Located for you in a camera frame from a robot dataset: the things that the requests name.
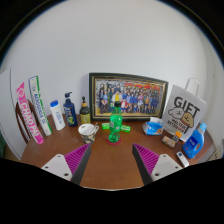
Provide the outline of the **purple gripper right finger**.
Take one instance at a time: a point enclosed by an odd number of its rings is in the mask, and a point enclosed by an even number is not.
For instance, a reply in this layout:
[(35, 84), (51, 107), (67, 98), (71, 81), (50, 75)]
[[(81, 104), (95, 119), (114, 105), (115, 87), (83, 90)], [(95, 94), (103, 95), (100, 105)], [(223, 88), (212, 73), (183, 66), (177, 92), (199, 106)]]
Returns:
[(136, 160), (143, 184), (152, 183), (151, 174), (159, 159), (159, 155), (136, 143), (132, 146), (132, 154)]

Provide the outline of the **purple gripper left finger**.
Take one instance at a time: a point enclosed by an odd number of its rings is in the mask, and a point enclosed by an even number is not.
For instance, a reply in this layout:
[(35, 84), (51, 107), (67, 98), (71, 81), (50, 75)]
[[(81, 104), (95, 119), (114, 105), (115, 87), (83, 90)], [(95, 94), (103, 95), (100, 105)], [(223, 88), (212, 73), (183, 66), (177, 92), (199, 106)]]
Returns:
[(83, 145), (65, 155), (65, 160), (72, 173), (71, 181), (77, 185), (81, 183), (89, 157), (91, 155), (91, 145)]

